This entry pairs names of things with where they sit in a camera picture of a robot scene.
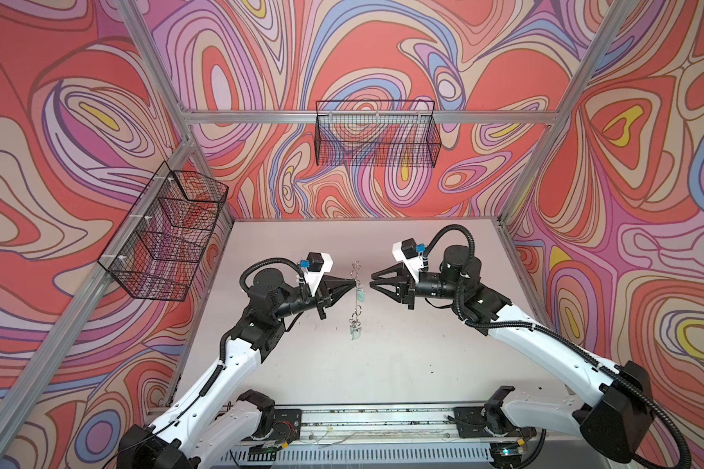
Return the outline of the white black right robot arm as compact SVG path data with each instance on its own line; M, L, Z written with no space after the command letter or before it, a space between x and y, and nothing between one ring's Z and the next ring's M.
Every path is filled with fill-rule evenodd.
M502 293L481 281L482 263L471 232L459 224L439 230L430 243L408 238L392 246L393 266L373 273L371 288L415 308L419 298L446 299L468 328L522 353L564 384L559 396L500 387L482 408L485 428L496 436L525 427L580 437L620 464L655 462L639 446L655 421L672 437L677 468L690 468L688 441L653 398L648 372L633 361L619 365L543 326Z

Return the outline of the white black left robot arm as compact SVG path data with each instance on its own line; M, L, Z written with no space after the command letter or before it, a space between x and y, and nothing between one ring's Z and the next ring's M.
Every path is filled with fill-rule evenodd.
M133 425L106 462L111 468L210 468L248 438L273 432L275 402L242 383L264 363L298 320L321 318L357 286L334 277L332 257L311 252L299 261L272 257L246 268L239 284L248 304L219 339L217 357L196 383L147 426Z

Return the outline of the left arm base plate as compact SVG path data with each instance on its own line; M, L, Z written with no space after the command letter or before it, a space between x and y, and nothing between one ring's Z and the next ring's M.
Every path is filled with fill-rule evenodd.
M292 442L299 438L302 411L299 408L274 410L269 414L261 414L257 429L247 440L277 440Z

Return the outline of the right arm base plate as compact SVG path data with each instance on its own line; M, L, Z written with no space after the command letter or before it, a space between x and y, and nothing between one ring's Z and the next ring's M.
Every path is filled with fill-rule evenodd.
M533 427L517 427L494 408L484 406L457 406L447 420L457 427L463 439L469 438L522 438L533 439L538 435Z

